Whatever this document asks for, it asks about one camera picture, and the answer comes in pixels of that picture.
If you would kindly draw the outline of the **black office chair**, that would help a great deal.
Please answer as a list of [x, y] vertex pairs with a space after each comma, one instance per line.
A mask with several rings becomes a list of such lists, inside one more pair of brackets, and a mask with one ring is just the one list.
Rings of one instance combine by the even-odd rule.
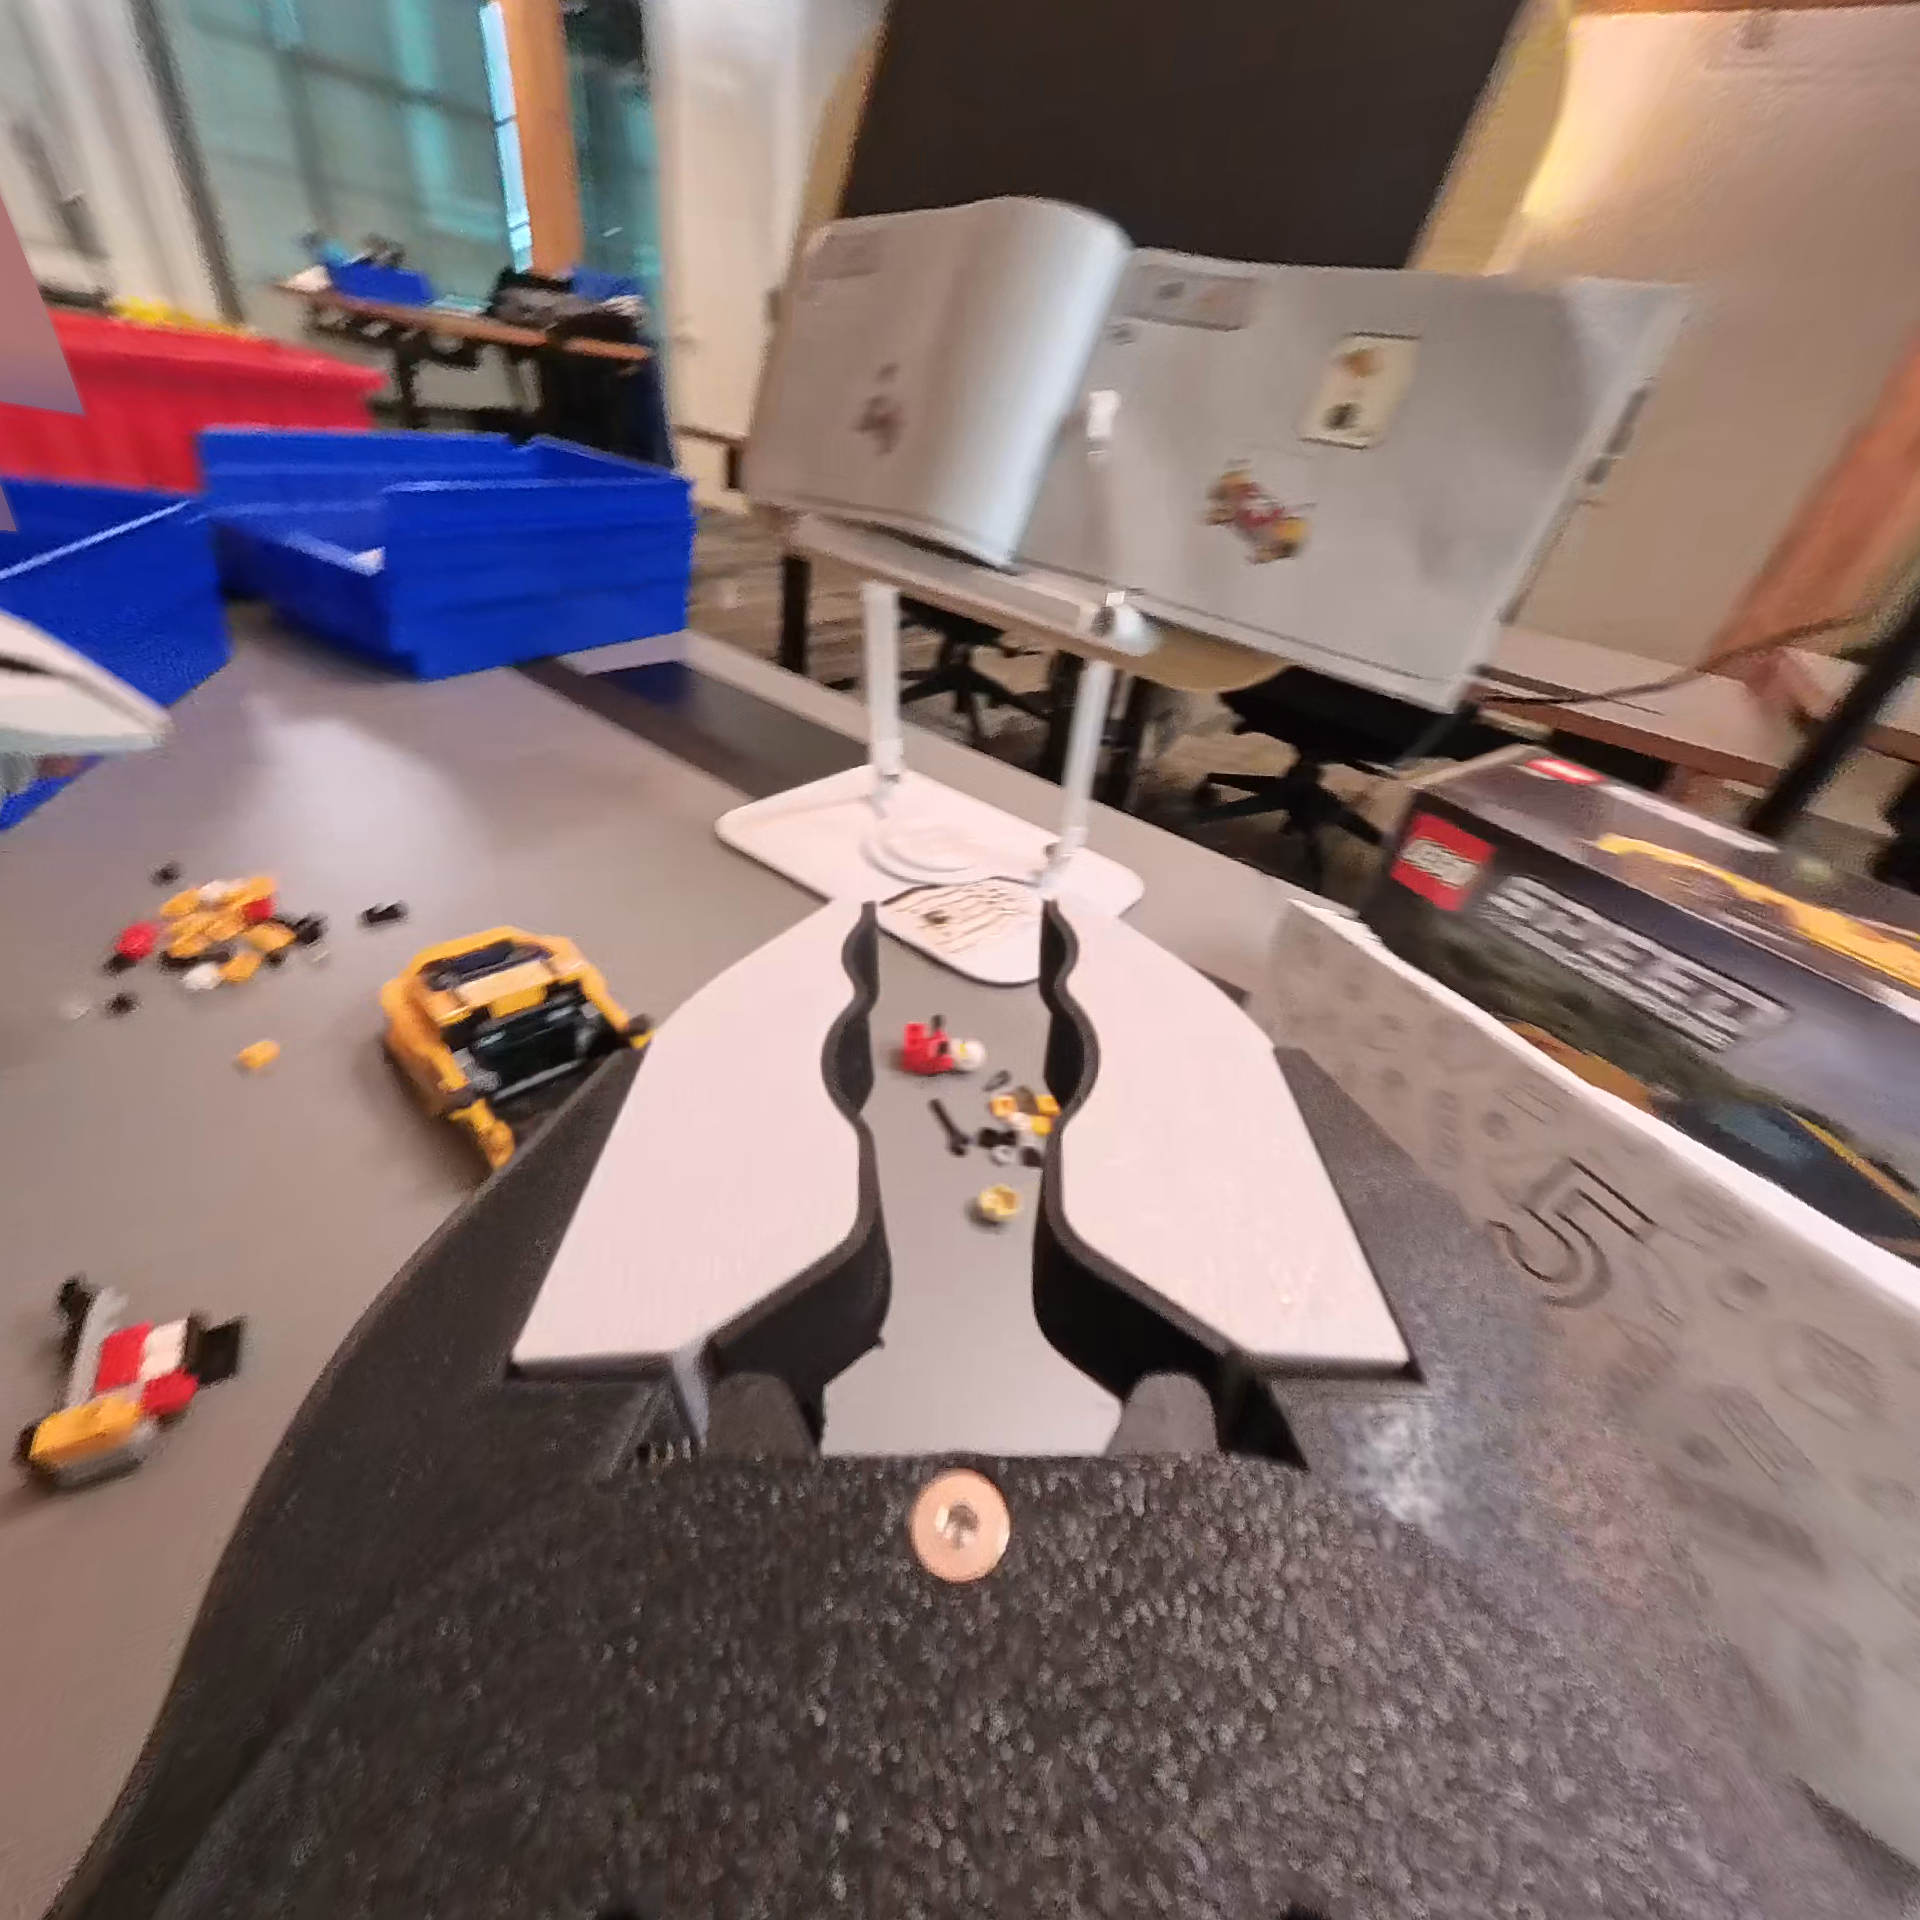
[[952, 721], [973, 746], [982, 746], [991, 736], [990, 710], [1006, 708], [1036, 725], [1048, 721], [1047, 695], [1008, 687], [975, 663], [982, 649], [1008, 654], [998, 630], [963, 616], [928, 621], [926, 630], [935, 633], [935, 654], [928, 668], [912, 673], [902, 671], [897, 690], [902, 708], [949, 702]]
[[1379, 775], [1416, 750], [1439, 720], [1416, 704], [1299, 665], [1247, 687], [1224, 690], [1217, 698], [1237, 736], [1275, 740], [1292, 750], [1292, 764], [1279, 775], [1201, 775], [1191, 793], [1192, 814], [1205, 822], [1275, 815], [1313, 892], [1327, 878], [1327, 832], [1343, 832], [1365, 847], [1385, 841], [1375, 825], [1327, 786], [1327, 768]]

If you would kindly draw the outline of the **lego sticker sheet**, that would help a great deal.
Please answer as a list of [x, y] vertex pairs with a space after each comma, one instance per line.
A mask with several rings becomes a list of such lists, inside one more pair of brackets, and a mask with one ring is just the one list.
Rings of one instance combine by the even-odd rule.
[[1028, 884], [998, 876], [909, 884], [878, 900], [880, 928], [935, 958], [1024, 938], [1039, 911], [1039, 895]]

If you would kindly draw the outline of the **black bag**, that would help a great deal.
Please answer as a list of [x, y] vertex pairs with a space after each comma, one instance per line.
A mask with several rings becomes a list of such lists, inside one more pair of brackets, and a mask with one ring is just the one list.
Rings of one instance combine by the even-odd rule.
[[590, 297], [573, 279], [504, 269], [493, 281], [485, 314], [501, 325], [563, 337], [636, 344], [643, 336], [644, 302], [637, 295]]

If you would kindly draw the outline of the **large black panel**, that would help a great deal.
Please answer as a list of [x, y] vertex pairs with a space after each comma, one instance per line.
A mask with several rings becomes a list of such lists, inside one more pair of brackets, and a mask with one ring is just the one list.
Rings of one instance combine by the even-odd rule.
[[1062, 200], [1140, 248], [1412, 263], [1516, 2], [901, 2], [848, 217]]

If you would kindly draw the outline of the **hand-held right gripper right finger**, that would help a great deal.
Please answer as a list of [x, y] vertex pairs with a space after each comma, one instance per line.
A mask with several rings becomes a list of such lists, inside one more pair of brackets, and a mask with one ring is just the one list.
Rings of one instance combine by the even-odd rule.
[[1077, 900], [1039, 922], [1036, 1316], [1127, 1400], [1182, 1378], [1214, 1426], [1285, 1426], [1293, 1383], [1399, 1391], [1422, 1364], [1261, 1025]]

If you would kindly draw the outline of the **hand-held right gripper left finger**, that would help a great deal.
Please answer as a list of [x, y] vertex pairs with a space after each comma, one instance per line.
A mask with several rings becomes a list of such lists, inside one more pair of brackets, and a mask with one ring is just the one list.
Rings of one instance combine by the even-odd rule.
[[664, 1018], [511, 1343], [517, 1376], [664, 1376], [695, 1426], [733, 1376], [808, 1418], [880, 1343], [878, 916], [828, 902]]

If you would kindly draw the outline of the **red storage bin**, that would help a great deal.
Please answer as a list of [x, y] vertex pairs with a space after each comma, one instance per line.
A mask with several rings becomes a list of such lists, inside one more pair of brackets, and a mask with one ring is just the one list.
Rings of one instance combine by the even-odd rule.
[[288, 343], [52, 311], [76, 415], [1, 409], [1, 476], [115, 489], [200, 489], [213, 425], [365, 430], [374, 367]]

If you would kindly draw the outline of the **black metal pole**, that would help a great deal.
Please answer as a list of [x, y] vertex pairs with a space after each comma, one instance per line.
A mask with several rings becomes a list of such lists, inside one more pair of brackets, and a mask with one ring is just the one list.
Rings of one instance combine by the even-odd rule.
[[1844, 764], [1864, 746], [1883, 710], [1896, 702], [1918, 669], [1918, 596], [1877, 640], [1836, 706], [1803, 738], [1801, 750], [1747, 810], [1743, 828], [1766, 841], [1783, 841], [1832, 784]]

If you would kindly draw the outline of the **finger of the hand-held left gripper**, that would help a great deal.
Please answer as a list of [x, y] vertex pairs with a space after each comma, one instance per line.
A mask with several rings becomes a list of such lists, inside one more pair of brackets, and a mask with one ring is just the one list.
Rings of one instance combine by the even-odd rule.
[[14, 613], [1, 613], [1, 669], [6, 687], [47, 681], [89, 710], [115, 712], [119, 721], [160, 720], [160, 706], [149, 695]]
[[1, 677], [5, 753], [134, 753], [172, 728], [168, 710], [115, 678]]

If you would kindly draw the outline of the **pile of small lego pieces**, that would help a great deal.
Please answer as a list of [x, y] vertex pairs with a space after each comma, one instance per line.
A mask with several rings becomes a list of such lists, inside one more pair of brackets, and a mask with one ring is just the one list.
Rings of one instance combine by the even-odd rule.
[[151, 884], [160, 898], [112, 928], [80, 988], [54, 1000], [56, 1022], [126, 1022], [167, 993], [211, 997], [327, 958], [332, 916], [269, 873], [184, 882], [167, 861]]

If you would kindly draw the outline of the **lego instruction booklet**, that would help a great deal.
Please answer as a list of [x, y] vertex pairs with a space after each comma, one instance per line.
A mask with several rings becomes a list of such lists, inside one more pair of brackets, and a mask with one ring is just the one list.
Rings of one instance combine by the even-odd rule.
[[1054, 199], [848, 217], [789, 281], [743, 489], [1024, 626], [1201, 633], [1441, 710], [1685, 303], [1140, 248]]

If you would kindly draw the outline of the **lego set box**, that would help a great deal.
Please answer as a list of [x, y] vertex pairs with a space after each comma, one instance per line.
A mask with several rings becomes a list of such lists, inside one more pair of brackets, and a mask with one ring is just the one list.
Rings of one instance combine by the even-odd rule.
[[1513, 750], [1412, 793], [1360, 919], [1588, 1086], [1916, 1263], [1911, 895]]

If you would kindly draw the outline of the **yellow lego car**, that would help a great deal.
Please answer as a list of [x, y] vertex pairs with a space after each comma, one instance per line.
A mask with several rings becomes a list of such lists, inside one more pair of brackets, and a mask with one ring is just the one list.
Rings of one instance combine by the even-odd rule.
[[486, 928], [421, 949], [377, 989], [379, 1045], [421, 1112], [485, 1164], [510, 1165], [521, 1111], [550, 1108], [605, 1057], [652, 1045], [565, 935]]

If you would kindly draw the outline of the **red grey lego subassembly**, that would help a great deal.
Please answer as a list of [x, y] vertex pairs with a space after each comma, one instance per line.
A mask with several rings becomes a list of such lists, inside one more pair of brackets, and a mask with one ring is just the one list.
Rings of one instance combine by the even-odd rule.
[[62, 1399], [16, 1439], [28, 1481], [76, 1492], [134, 1471], [158, 1439], [245, 1358], [249, 1320], [198, 1311], [137, 1319], [117, 1286], [71, 1276], [54, 1296], [62, 1319]]

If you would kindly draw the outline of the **wooden desk with black legs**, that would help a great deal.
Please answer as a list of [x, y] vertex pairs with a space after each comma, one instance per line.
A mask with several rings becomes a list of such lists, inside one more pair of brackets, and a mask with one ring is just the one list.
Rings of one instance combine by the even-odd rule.
[[644, 343], [559, 337], [553, 329], [517, 327], [444, 303], [377, 302], [292, 279], [272, 279], [267, 287], [302, 309], [304, 327], [316, 337], [341, 336], [387, 356], [392, 393], [391, 414], [396, 425], [404, 430], [427, 430], [429, 425], [417, 391], [417, 373], [422, 367], [472, 370], [480, 352], [499, 352], [510, 365], [550, 370], [566, 361], [600, 362], [623, 374], [656, 361], [656, 352]]

